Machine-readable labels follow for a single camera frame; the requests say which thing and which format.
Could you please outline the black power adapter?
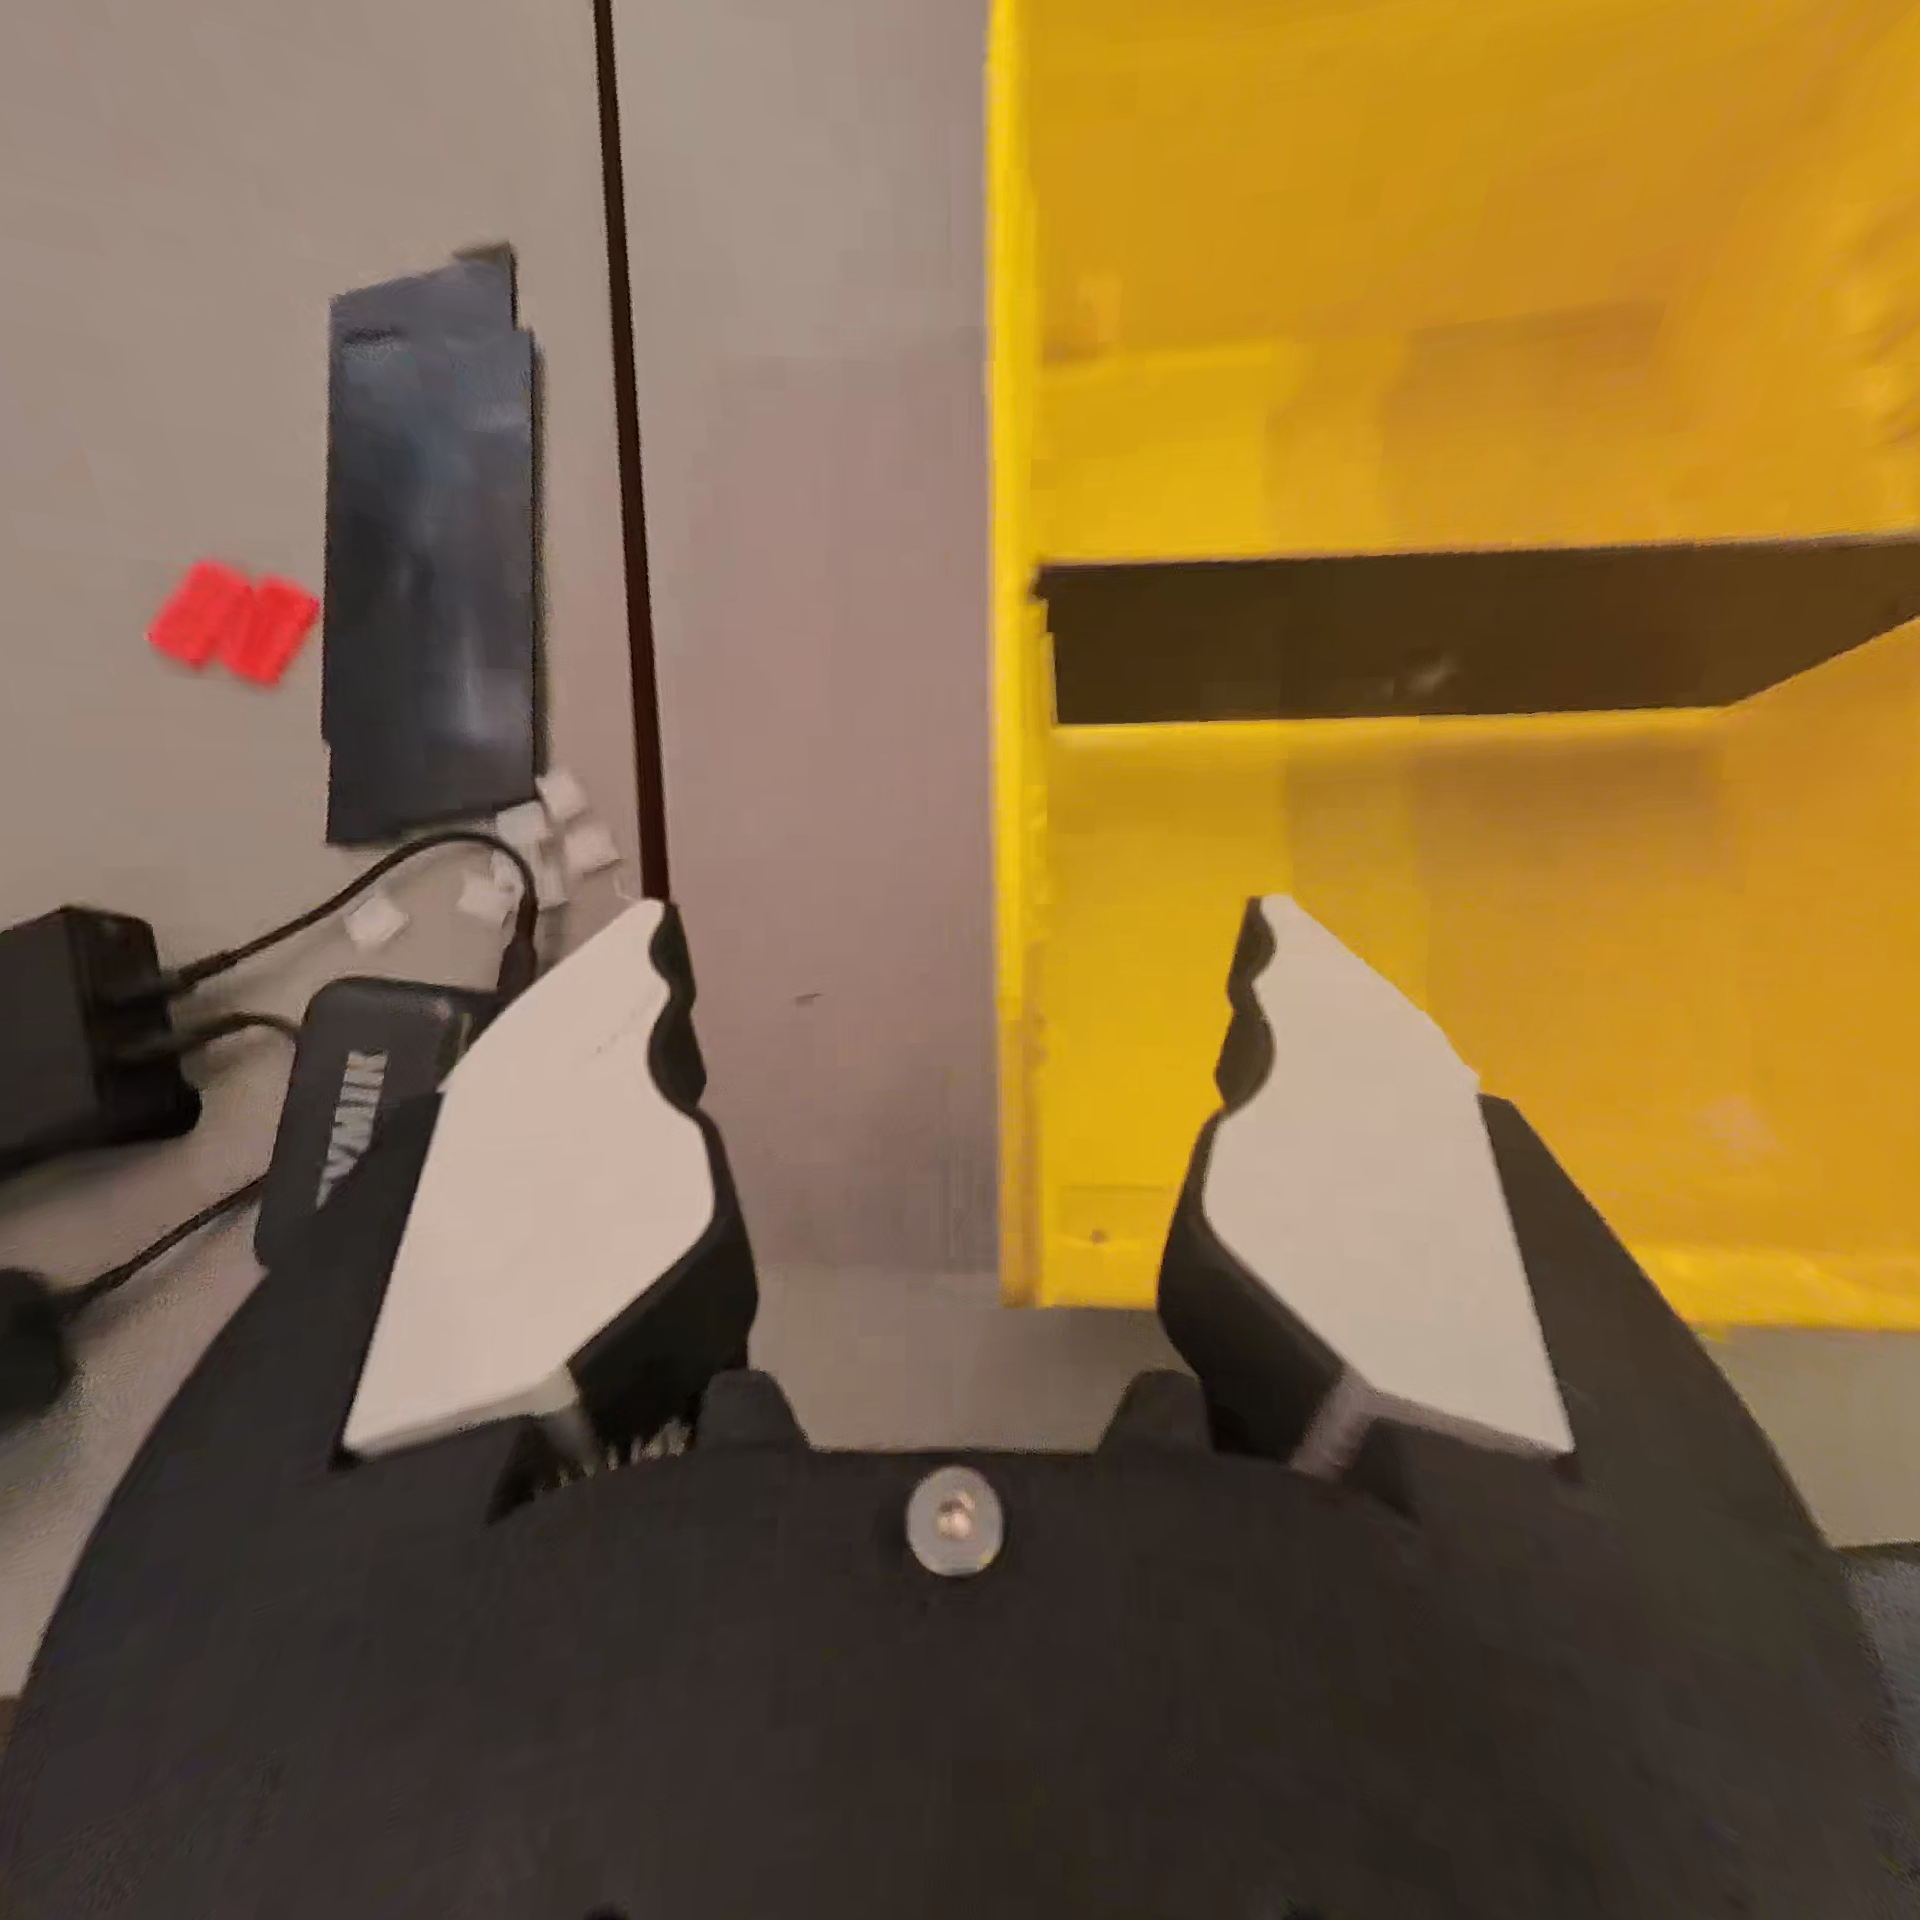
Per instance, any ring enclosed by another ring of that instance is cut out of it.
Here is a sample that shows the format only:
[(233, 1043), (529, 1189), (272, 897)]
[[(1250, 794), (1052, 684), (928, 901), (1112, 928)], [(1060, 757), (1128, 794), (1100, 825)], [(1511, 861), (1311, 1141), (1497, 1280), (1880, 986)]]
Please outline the black power adapter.
[(3, 934), (3, 1180), (187, 1136), (186, 1077), (154, 926), (63, 906)]

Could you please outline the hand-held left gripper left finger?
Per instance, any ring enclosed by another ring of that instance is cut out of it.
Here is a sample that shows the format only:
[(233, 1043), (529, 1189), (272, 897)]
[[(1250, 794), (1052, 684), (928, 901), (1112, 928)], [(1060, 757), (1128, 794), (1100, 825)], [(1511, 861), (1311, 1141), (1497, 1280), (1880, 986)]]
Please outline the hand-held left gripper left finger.
[(759, 1282), (705, 1112), (682, 912), (641, 901), (450, 1069), (344, 1421), (352, 1466), (530, 1425), (564, 1470), (689, 1432)]

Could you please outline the black bin divider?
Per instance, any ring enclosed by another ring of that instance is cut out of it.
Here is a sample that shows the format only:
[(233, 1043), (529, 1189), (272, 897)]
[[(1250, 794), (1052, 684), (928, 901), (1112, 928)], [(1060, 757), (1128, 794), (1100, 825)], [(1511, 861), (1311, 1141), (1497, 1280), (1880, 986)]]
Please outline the black bin divider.
[(1912, 625), (1916, 536), (1040, 568), (1069, 728), (1715, 708)]

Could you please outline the black printed charger box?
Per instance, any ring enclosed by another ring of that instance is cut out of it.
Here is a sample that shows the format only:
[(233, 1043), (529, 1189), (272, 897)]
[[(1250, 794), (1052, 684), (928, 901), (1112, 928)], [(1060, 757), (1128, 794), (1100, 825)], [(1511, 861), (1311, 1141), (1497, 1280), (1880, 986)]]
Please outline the black printed charger box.
[(300, 1245), (384, 1117), (437, 1092), (493, 1012), (490, 993), (384, 977), (344, 977), (308, 1002), (258, 1195), (264, 1269)]

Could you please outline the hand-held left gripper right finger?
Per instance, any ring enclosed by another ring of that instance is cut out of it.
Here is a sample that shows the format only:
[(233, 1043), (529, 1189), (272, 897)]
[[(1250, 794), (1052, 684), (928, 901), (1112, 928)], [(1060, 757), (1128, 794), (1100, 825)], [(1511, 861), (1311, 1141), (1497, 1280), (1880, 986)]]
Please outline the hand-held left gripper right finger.
[(1385, 1427), (1570, 1458), (1477, 1072), (1290, 897), (1247, 904), (1227, 1002), (1156, 1290), (1217, 1437), (1321, 1481)]

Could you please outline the scattered white plastic clips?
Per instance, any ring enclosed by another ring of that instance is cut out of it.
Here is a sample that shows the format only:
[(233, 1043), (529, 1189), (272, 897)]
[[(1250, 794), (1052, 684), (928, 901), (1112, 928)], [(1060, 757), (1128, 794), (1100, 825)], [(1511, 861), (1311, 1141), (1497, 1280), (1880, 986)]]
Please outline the scattered white plastic clips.
[(490, 931), (511, 931), (525, 894), (539, 917), (556, 915), (592, 877), (620, 867), (611, 828), (597, 816), (583, 782), (569, 773), (535, 779), (535, 798), (500, 810), (464, 842), (458, 915)]

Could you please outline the yellow plastic bin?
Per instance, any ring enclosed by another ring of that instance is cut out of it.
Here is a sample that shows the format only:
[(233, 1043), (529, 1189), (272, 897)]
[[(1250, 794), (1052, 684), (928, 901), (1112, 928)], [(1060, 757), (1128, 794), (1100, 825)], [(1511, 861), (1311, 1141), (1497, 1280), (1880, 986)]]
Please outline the yellow plastic bin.
[(1916, 5), (995, 5), (999, 1270), (1147, 1305), (1249, 897), (1680, 1315), (1916, 1330), (1916, 620), (1738, 704), (1069, 728), (1040, 568), (1916, 536)]

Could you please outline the red tape piece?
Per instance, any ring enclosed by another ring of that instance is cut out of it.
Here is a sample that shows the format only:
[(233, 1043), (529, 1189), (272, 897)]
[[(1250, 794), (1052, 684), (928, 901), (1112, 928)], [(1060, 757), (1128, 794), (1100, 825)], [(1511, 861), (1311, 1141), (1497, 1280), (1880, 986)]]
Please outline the red tape piece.
[(300, 582), (195, 561), (152, 618), (146, 642), (173, 666), (221, 668), (253, 688), (275, 688), (317, 629), (320, 613), (323, 601)]

